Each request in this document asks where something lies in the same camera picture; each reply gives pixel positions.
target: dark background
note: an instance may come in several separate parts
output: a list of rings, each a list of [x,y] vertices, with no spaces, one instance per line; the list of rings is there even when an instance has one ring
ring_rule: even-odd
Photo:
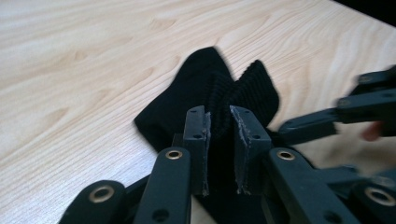
[[[334,0],[396,27],[396,0]]]

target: wooden table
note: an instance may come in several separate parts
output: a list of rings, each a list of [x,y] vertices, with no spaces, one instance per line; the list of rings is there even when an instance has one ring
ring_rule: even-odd
[[[197,49],[238,78],[262,60],[281,96],[270,127],[333,105],[396,63],[396,30],[332,1],[6,1],[0,4],[0,223],[56,223],[86,186],[129,186],[156,153],[132,124]],[[298,146],[319,167],[396,165],[367,124]],[[193,203],[192,223],[213,222]]]

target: black knit fabric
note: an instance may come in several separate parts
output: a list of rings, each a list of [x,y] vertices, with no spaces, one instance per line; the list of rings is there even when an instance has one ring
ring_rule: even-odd
[[[183,133],[187,111],[204,105],[211,113],[208,155],[210,195],[197,197],[218,223],[265,223],[260,198],[236,195],[233,172],[233,117],[230,105],[251,110],[263,127],[274,117],[279,98],[263,64],[256,61],[237,81],[215,48],[194,52],[162,94],[134,120],[157,151]]]

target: light wood grain surface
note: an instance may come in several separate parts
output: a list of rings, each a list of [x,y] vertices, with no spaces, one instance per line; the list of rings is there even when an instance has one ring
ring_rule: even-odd
[[[147,175],[156,153],[132,121],[208,46],[235,78],[265,63],[281,96],[273,129],[396,63],[393,27],[332,1],[2,1],[0,223],[56,223],[91,183]],[[319,167],[395,166],[395,138],[364,142],[365,126],[298,149]]]

